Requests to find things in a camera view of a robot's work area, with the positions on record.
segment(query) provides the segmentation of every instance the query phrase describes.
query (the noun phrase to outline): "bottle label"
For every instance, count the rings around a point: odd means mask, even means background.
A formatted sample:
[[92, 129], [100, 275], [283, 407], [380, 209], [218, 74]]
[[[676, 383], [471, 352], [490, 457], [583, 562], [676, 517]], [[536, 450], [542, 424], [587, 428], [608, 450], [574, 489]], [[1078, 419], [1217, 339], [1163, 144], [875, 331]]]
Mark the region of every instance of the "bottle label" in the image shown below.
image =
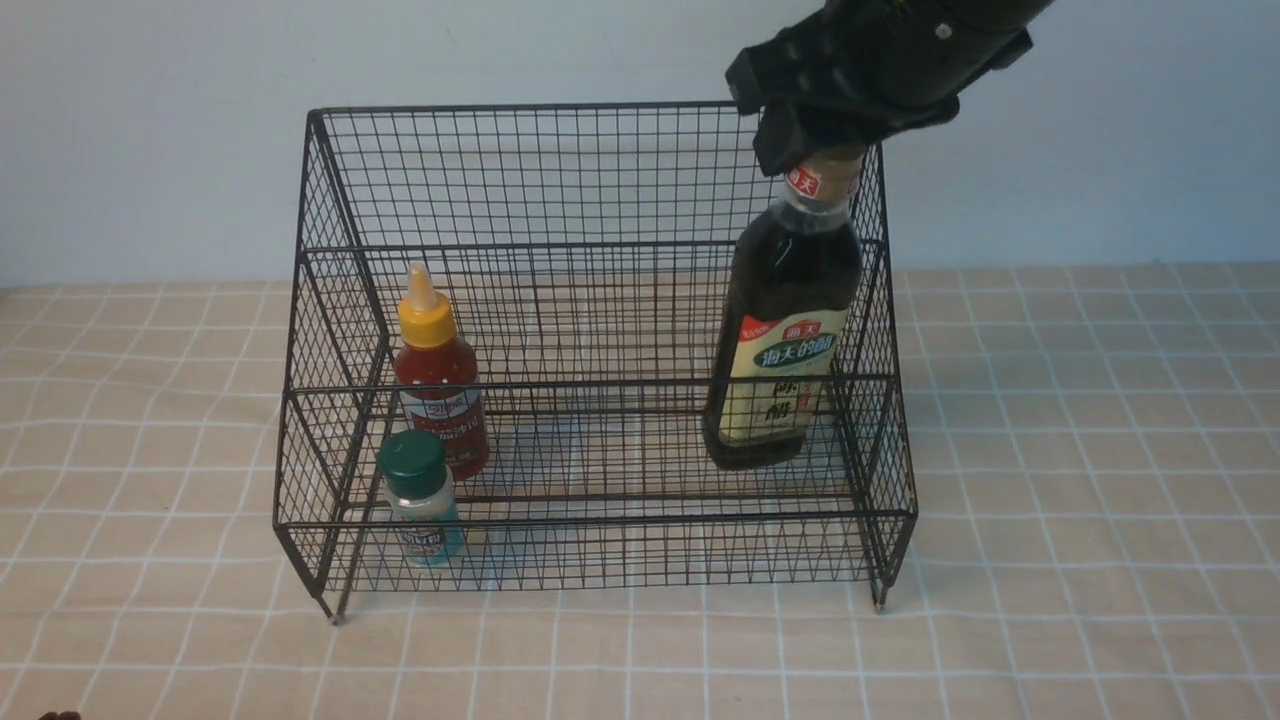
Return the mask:
[[728, 386], [719, 423], [726, 445], [805, 434], [822, 388], [786, 378], [826, 373], [847, 316], [849, 310], [819, 310], [783, 320], [742, 318], [732, 377], [780, 379]]
[[484, 405], [480, 389], [468, 388], [448, 397], [419, 397], [413, 391], [401, 392], [404, 419], [420, 430], [444, 441], [444, 462], [451, 469], [472, 462], [484, 455], [488, 438], [484, 432]]
[[840, 202], [858, 195], [861, 178], [861, 155], [852, 159], [819, 155], [809, 158], [787, 173], [787, 184], [810, 200]]
[[[457, 520], [458, 506], [449, 503], [449, 509], [431, 518], [397, 516], [402, 523], [421, 523], [422, 520]], [[440, 525], [419, 525], [412, 530], [401, 530], [401, 544], [404, 556], [417, 565], [439, 565], [445, 562], [461, 544], [462, 530]]]

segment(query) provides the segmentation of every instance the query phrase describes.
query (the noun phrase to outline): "dark glass bottle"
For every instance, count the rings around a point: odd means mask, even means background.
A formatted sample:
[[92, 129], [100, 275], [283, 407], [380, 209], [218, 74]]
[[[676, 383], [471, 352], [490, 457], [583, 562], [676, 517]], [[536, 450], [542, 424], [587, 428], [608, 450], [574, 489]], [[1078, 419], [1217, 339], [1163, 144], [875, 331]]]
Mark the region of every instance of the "dark glass bottle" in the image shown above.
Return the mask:
[[[703, 418], [707, 451], [723, 470], [785, 462], [804, 447], [820, 388], [788, 377], [829, 372], [858, 291], [849, 195], [860, 167], [859, 152], [792, 170], [737, 240]], [[751, 377], [764, 382], [726, 382]]]

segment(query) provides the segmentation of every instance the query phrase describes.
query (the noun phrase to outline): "wire basket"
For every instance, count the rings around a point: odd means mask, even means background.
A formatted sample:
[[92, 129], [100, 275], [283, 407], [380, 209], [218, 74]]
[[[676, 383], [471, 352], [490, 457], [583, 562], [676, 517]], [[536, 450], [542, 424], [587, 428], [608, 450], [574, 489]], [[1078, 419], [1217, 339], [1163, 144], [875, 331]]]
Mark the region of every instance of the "wire basket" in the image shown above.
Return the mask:
[[[771, 201], [727, 104], [387, 108], [307, 118], [274, 527], [340, 619], [355, 591], [897, 578], [916, 510], [879, 149], [865, 272], [801, 454], [722, 471], [700, 419], [733, 242]], [[463, 552], [410, 564], [374, 457], [411, 260], [480, 357], [492, 459]]]

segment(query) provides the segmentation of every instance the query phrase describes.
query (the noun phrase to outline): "rack leg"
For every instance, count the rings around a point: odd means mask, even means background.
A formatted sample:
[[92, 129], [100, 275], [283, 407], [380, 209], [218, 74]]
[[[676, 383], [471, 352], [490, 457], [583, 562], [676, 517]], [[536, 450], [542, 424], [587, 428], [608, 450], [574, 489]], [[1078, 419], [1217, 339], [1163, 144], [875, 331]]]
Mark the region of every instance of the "rack leg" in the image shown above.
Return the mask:
[[884, 612], [884, 601], [888, 598], [888, 585], [881, 583], [879, 578], [872, 578], [872, 607], [877, 615]]

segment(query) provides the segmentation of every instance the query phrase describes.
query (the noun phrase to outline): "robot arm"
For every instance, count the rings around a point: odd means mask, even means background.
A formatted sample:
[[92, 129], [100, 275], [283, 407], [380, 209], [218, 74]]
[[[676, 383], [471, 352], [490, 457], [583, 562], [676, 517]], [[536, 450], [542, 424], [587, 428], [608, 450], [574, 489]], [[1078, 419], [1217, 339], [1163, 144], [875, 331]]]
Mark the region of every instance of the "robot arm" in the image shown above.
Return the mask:
[[951, 120], [960, 91], [1032, 49], [1027, 24], [1052, 1], [827, 0], [724, 74], [739, 113], [763, 110], [760, 170]]

